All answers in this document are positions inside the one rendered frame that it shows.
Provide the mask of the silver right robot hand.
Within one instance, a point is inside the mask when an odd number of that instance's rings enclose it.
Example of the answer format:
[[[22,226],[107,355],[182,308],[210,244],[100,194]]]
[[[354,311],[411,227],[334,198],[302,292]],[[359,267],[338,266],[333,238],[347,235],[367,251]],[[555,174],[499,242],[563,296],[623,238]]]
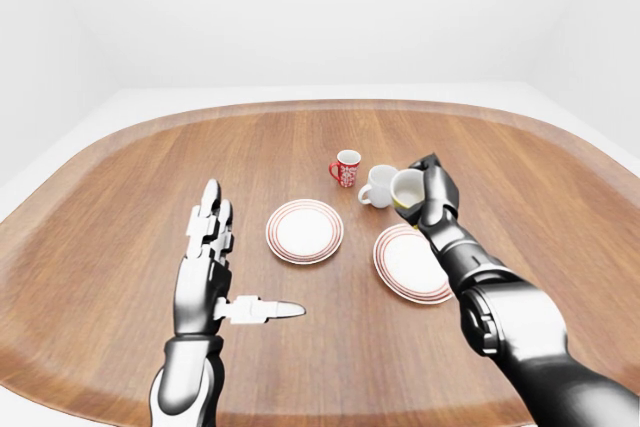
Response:
[[[410,172],[419,171],[424,199],[395,211],[429,240],[435,252],[443,252],[448,244],[463,237],[458,225],[459,190],[441,166],[435,153],[410,165]]]

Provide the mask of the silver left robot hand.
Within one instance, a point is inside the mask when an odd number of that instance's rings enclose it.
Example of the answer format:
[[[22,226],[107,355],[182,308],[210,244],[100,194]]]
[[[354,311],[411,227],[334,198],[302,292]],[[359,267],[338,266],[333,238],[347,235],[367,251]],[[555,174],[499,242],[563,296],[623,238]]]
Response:
[[[289,301],[266,301],[257,295],[228,299],[232,272],[227,256],[234,247],[232,203],[221,196],[217,180],[207,182],[200,203],[192,208],[174,293],[174,332],[214,335],[223,320],[231,324],[263,324],[306,314]]]

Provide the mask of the red patterned mug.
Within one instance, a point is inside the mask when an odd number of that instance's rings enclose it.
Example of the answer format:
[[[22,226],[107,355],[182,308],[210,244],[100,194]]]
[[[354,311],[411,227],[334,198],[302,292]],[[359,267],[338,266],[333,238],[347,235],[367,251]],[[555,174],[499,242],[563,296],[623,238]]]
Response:
[[[345,149],[336,155],[336,161],[329,165],[328,171],[341,187],[349,188],[355,184],[360,162],[359,152]]]

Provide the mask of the plain white mug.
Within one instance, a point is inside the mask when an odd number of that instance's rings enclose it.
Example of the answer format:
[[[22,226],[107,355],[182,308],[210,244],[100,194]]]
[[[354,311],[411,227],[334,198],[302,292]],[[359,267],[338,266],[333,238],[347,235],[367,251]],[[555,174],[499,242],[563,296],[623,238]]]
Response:
[[[392,204],[391,181],[398,170],[390,165],[376,165],[368,173],[367,183],[358,193],[358,201],[382,209]]]

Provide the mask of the yellow and white mug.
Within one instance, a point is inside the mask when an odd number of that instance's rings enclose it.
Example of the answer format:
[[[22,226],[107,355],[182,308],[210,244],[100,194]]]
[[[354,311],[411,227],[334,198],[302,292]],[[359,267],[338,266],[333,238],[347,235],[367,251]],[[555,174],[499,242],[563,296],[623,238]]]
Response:
[[[408,209],[423,202],[423,172],[414,168],[398,171],[391,180],[390,192],[395,207]]]

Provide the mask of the white plate with red rings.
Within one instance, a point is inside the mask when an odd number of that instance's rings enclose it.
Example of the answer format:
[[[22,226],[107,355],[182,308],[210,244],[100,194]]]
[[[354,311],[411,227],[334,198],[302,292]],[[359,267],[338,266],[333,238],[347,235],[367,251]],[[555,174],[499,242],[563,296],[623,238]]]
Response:
[[[344,237],[337,211],[314,199],[297,199],[278,207],[269,217],[265,237],[280,259],[311,265],[331,257]]]
[[[429,242],[412,227],[385,229],[374,243],[373,262],[384,284],[405,300],[434,305],[453,297]]]

